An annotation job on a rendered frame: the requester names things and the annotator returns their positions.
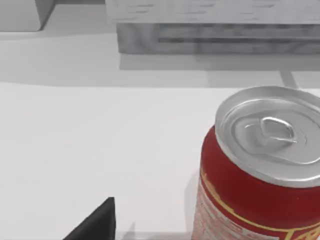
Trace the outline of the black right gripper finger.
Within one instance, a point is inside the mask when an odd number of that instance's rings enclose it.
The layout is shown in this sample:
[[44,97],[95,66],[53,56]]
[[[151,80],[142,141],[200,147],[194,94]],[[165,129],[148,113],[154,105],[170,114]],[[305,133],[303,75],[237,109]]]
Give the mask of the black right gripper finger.
[[108,197],[62,240],[115,240],[115,198]]

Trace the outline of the red and white can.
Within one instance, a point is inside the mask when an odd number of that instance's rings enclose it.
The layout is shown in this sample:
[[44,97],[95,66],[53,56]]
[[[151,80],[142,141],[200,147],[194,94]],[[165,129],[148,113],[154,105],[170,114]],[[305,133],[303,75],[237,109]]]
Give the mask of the red and white can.
[[201,149],[191,240],[320,240],[320,97],[242,89]]

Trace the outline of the grey wooden cabinet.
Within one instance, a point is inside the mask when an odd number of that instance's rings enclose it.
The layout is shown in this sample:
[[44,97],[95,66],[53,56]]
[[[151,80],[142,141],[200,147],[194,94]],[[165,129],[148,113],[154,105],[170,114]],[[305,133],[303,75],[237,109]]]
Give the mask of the grey wooden cabinet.
[[320,24],[320,0],[105,0],[116,23]]

